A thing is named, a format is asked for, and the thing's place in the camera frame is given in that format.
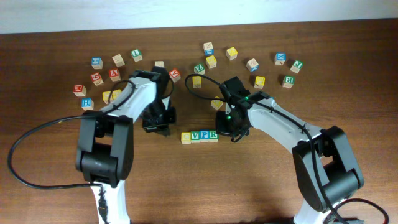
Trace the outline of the red a wooden block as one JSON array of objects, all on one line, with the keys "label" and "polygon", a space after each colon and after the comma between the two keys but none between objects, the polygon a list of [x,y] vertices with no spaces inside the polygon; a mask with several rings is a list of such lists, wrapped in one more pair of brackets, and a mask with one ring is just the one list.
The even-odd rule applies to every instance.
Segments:
[{"label": "red a wooden block", "polygon": [[181,73],[176,68],[169,71],[169,76],[174,83],[181,79]]},{"label": "red a wooden block", "polygon": [[113,82],[121,80],[121,75],[117,68],[113,68],[113,69],[109,70],[109,77]]}]

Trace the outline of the yellow block top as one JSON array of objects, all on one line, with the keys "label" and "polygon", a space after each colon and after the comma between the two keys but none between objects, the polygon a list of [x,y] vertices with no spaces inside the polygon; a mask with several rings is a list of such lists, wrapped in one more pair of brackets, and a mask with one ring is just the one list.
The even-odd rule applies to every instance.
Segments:
[{"label": "yellow block top", "polygon": [[226,56],[229,60],[234,60],[238,56],[238,51],[235,49],[235,47],[230,47],[226,50]]}]

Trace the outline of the blue H wooden block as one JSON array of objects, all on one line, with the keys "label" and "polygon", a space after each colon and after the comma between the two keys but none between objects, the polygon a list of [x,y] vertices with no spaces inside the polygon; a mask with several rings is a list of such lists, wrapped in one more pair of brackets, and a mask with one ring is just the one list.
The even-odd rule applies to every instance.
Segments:
[{"label": "blue H wooden block", "polygon": [[83,98],[81,100],[81,108],[86,110],[94,110],[94,102],[91,98]]}]

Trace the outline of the plain blue-edged wooden block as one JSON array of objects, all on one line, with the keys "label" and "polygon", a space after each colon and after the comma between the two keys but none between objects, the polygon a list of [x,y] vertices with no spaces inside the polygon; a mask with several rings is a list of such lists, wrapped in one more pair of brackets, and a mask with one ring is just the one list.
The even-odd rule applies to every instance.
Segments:
[{"label": "plain blue-edged wooden block", "polygon": [[250,72],[254,72],[259,68],[259,64],[257,62],[256,59],[252,58],[250,60],[247,61],[246,63],[246,68],[250,71]]}]

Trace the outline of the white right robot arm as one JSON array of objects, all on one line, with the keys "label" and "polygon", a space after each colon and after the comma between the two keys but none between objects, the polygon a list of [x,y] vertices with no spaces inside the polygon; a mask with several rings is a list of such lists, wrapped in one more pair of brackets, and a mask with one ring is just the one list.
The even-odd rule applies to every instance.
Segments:
[{"label": "white right robot arm", "polygon": [[226,109],[216,114],[216,132],[238,142],[258,129],[293,156],[304,198],[292,223],[331,223],[342,203],[364,185],[364,177],[344,131],[322,129],[281,108],[268,94],[250,93],[238,77],[219,85]]}]

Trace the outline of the red A wooden block left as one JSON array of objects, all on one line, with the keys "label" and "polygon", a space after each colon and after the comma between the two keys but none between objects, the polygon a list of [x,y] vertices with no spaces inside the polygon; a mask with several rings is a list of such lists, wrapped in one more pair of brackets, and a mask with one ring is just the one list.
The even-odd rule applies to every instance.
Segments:
[{"label": "red A wooden block left", "polygon": [[113,82],[121,80],[121,75],[117,68],[113,68],[113,69],[109,70],[109,77]]}]

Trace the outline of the blue P wooden block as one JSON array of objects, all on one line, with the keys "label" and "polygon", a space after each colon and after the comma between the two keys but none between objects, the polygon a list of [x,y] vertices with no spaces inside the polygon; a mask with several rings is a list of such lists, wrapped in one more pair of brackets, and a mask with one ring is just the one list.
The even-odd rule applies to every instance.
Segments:
[{"label": "blue P wooden block", "polygon": [[209,130],[200,130],[200,142],[208,142],[210,137]]}]

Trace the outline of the green R block right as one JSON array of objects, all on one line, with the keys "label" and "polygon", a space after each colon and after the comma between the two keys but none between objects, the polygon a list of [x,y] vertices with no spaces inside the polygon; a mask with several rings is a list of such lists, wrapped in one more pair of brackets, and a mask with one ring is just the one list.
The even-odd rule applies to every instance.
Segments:
[{"label": "green R block right", "polygon": [[292,77],[292,76],[286,75],[286,76],[284,77],[284,79],[283,79],[282,87],[283,87],[283,88],[292,88],[293,85],[294,85],[294,83],[295,83],[295,78]]}]

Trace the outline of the yellow block centre tilted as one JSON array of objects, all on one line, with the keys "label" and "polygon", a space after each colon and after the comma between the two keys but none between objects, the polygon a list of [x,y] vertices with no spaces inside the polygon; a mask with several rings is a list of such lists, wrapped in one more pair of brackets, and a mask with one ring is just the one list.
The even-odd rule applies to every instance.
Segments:
[{"label": "yellow block centre tilted", "polygon": [[220,100],[219,96],[215,96],[215,98],[211,101],[211,106],[215,110],[219,110],[223,105],[223,102]]}]

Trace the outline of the yellow C wooden block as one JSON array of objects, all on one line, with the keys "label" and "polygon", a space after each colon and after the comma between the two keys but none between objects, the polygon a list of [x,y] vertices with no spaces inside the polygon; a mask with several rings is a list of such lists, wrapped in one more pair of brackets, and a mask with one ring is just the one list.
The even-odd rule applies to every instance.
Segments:
[{"label": "yellow C wooden block", "polygon": [[182,144],[190,144],[191,140],[191,132],[182,132],[181,133],[181,143]]}]

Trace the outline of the yellow block upper centre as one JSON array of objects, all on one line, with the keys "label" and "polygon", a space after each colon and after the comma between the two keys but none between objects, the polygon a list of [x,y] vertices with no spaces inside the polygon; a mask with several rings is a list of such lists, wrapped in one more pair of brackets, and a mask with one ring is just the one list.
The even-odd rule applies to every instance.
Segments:
[{"label": "yellow block upper centre", "polygon": [[206,58],[206,65],[209,69],[215,68],[217,66],[217,60],[214,55]]}]

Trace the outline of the green V wooden block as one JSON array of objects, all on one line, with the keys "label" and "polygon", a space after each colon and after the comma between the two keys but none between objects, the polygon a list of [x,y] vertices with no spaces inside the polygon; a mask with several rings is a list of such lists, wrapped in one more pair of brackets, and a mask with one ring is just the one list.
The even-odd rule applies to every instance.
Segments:
[{"label": "green V wooden block", "polygon": [[191,143],[200,143],[200,132],[191,131],[190,132]]}]

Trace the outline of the green R wooden block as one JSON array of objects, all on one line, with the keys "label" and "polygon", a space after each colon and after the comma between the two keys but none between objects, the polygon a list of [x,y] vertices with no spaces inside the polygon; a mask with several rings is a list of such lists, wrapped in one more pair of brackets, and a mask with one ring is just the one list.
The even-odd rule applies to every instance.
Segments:
[{"label": "green R wooden block", "polygon": [[219,141],[219,135],[215,130],[210,130],[209,131],[209,142],[218,142]]}]

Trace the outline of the red 6 wooden block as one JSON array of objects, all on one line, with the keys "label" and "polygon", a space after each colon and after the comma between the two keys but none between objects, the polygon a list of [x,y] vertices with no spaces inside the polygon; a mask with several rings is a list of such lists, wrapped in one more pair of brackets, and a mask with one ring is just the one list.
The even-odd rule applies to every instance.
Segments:
[{"label": "red 6 wooden block", "polygon": [[94,83],[95,86],[102,85],[103,79],[99,72],[93,73],[90,75],[91,81]]}]

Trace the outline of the green J wooden block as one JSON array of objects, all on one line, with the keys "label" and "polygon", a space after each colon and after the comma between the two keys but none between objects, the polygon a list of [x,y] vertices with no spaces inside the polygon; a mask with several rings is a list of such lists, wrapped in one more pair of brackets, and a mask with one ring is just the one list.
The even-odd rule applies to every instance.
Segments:
[{"label": "green J wooden block", "polygon": [[304,63],[299,60],[295,60],[290,68],[290,71],[294,73],[299,73],[299,71],[302,69]]}]

